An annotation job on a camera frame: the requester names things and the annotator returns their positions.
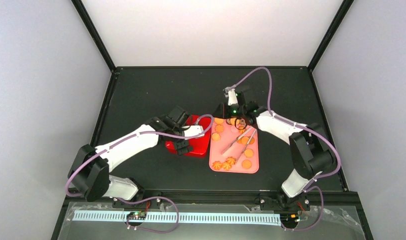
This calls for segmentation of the red tin lid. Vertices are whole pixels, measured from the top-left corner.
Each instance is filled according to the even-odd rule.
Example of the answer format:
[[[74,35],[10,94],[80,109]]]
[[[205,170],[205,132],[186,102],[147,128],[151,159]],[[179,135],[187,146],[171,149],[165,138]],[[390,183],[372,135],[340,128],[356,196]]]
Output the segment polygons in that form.
[[[185,126],[194,125],[199,117],[200,116],[198,116],[198,115],[191,115],[188,118],[188,120],[186,121]],[[198,121],[198,125],[202,126],[204,130],[208,127],[211,127],[212,126],[211,118],[210,117],[202,118],[201,120]],[[211,135],[211,130],[209,129],[204,134],[204,136],[199,137],[199,138],[190,139],[189,142],[193,146],[193,151],[191,151],[183,156],[204,158],[207,155],[209,142],[210,142],[210,135]],[[175,142],[167,141],[167,142],[165,142],[165,147],[168,150],[168,152],[177,155],[177,153],[175,151]]]

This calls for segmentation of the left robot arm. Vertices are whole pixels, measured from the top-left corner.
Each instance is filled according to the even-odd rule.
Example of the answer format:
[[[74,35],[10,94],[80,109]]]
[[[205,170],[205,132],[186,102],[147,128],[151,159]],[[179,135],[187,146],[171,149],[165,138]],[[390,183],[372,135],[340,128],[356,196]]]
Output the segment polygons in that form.
[[[84,197],[88,202],[102,197],[131,200],[139,187],[129,177],[111,175],[120,164],[134,155],[155,147],[160,142],[189,140],[200,136],[200,125],[186,126],[190,115],[180,107],[168,115],[152,117],[131,133],[112,142],[91,146],[83,145],[77,152],[68,173],[66,188],[72,184],[77,193],[66,191],[70,197]]]

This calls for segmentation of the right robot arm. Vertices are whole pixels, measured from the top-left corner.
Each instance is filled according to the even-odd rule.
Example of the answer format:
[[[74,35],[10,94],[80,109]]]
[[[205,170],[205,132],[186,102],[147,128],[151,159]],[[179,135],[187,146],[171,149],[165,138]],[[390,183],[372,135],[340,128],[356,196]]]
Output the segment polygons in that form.
[[[338,166],[338,157],[318,124],[305,125],[283,118],[255,101],[246,101],[244,94],[233,88],[225,90],[225,97],[226,101],[215,110],[215,117],[232,125],[244,121],[244,127],[269,133],[289,145],[293,170],[275,196],[281,209],[290,209],[316,177]]]

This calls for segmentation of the pink tray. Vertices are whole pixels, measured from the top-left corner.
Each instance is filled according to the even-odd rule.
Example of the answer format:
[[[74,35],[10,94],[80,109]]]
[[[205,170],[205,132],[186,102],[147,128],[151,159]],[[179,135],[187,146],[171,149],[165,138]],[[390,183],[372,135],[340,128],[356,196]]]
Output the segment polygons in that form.
[[[228,162],[232,165],[231,169],[225,170],[213,170],[215,172],[224,173],[238,173],[238,174],[254,174],[259,170],[259,145],[258,145],[258,132],[254,135],[251,143],[247,146],[244,154],[236,162],[233,156],[235,156],[242,149],[243,145],[235,143],[232,148],[225,154],[221,154],[221,151],[232,141],[241,135],[245,130],[252,127],[247,125],[245,130],[238,130],[237,124],[244,122],[243,119],[238,118],[215,118],[211,128],[210,135],[210,148],[209,148],[209,166],[212,169],[212,164],[215,161]],[[242,167],[243,160],[250,160],[252,167],[250,169],[244,169]]]

